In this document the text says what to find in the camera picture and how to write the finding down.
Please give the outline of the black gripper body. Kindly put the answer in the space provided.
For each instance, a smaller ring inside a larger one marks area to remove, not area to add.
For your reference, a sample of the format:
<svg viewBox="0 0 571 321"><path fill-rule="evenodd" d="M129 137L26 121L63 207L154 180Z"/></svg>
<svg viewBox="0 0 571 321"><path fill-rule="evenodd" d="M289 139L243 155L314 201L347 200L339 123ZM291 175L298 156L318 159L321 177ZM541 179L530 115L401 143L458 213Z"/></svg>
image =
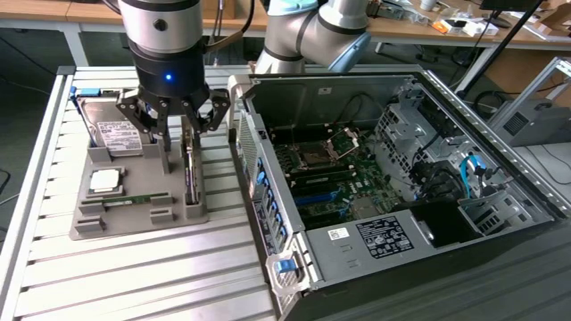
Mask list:
<svg viewBox="0 0 571 321"><path fill-rule="evenodd" d="M131 45L139 84L162 98L206 101L210 98L203 64L203 46L177 53L158 53Z"/></svg>

